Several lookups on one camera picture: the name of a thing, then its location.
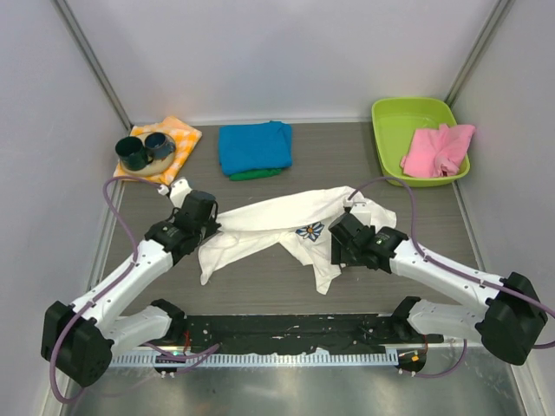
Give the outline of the white printed t-shirt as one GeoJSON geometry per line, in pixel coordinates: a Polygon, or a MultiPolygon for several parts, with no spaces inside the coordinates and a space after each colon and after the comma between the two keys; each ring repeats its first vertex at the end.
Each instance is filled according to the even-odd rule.
{"type": "Polygon", "coordinates": [[[282,245],[303,266],[313,267],[316,290],[325,295],[341,275],[331,262],[330,224],[345,207],[360,208],[363,223],[396,227],[397,217],[350,186],[311,190],[271,198],[218,215],[219,232],[199,248],[200,283],[226,265],[282,245]]]}

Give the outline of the green plastic basin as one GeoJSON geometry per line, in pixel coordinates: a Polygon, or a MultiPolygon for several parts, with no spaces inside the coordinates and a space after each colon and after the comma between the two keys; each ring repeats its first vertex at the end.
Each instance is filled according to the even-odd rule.
{"type": "Polygon", "coordinates": [[[449,127],[459,125],[445,102],[429,97],[381,99],[373,104],[371,116],[378,159],[385,176],[401,179],[411,187],[422,188],[447,185],[469,173],[468,155],[463,159],[459,173],[451,177],[413,178],[405,175],[400,167],[416,129],[437,129],[441,124],[449,127]]]}

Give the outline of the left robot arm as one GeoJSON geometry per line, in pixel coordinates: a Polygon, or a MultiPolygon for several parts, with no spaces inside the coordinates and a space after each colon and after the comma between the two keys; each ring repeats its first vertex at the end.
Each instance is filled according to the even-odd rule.
{"type": "Polygon", "coordinates": [[[185,333],[183,310],[164,299],[124,317],[127,306],[158,277],[195,250],[219,227],[218,203],[192,190],[172,215],[152,225],[134,252],[108,277],[70,304],[45,312],[41,355],[49,377],[58,372],[80,387],[96,383],[113,358],[148,341],[178,344],[185,333]]]}

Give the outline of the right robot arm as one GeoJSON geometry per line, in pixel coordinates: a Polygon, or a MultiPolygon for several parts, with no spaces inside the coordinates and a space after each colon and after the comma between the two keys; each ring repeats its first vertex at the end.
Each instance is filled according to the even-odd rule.
{"type": "Polygon", "coordinates": [[[439,304],[411,298],[391,324],[403,342],[419,335],[444,335],[480,343],[496,358],[523,365],[549,316],[531,281],[513,272],[502,277],[469,268],[420,246],[387,226],[376,229],[345,212],[329,227],[332,261],[405,277],[454,300],[439,304]]]}

